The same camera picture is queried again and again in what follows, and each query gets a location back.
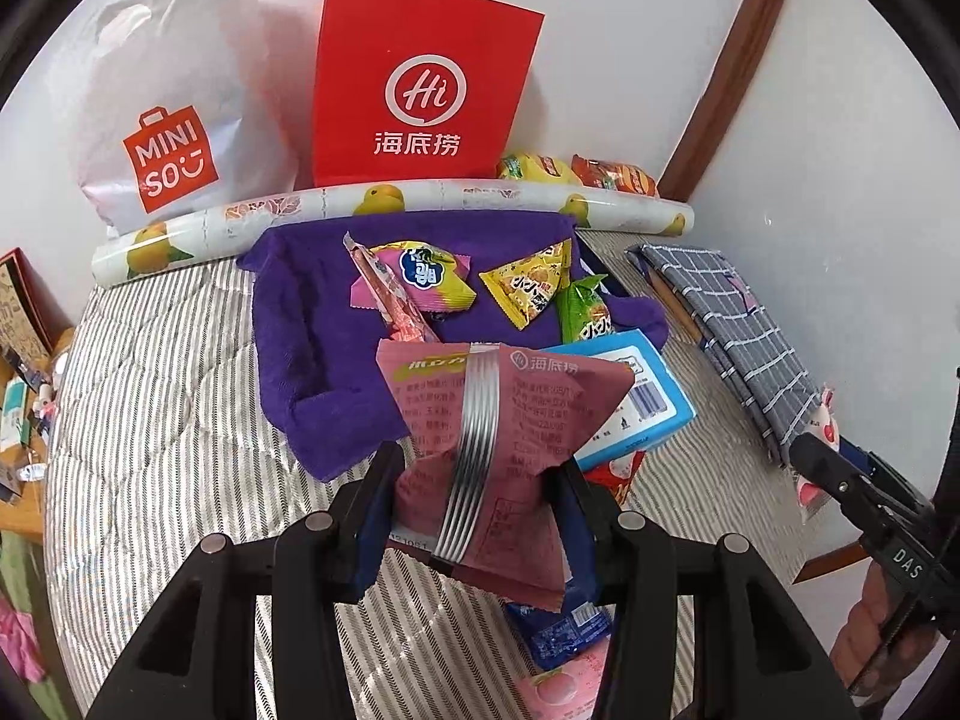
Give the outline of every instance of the gray plaid cloth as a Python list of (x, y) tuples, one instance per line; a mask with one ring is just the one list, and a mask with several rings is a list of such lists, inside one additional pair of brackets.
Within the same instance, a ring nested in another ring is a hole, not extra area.
[(747, 410), (770, 450), (788, 464), (790, 442), (820, 403), (821, 390), (766, 307), (721, 252), (641, 244), (627, 256), (654, 266), (704, 336), (701, 348)]

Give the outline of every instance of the green cloth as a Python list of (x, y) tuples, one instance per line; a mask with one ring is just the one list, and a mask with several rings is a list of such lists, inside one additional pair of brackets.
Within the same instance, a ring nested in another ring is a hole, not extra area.
[(0, 592), (17, 611), (34, 615), (34, 628), (47, 676), (27, 685), (30, 694), (50, 720), (80, 720), (64, 663), (56, 646), (50, 604), (47, 600), (43, 548), (16, 533), (0, 533)]

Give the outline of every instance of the white plastic bag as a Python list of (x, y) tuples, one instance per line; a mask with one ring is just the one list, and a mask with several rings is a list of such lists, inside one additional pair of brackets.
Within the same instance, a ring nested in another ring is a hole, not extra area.
[(63, 43), (54, 110), (117, 232), (293, 188), (257, 0), (109, 0)]

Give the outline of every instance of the red paper bag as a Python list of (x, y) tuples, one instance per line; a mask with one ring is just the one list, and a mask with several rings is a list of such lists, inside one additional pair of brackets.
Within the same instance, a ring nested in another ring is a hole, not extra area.
[(543, 20), (493, 0), (323, 0), (316, 184), (493, 177)]

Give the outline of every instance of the blue snack package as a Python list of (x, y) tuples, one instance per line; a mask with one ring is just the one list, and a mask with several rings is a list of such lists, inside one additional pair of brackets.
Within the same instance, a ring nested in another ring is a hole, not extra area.
[(640, 330), (574, 341), (544, 349), (557, 354), (625, 362), (635, 384), (594, 436), (573, 453), (581, 470), (660, 445), (696, 415), (664, 358)]
[(565, 664), (613, 627), (607, 611), (590, 603), (573, 579), (566, 583), (559, 614), (523, 604), (504, 604), (504, 611), (534, 663), (544, 671)]

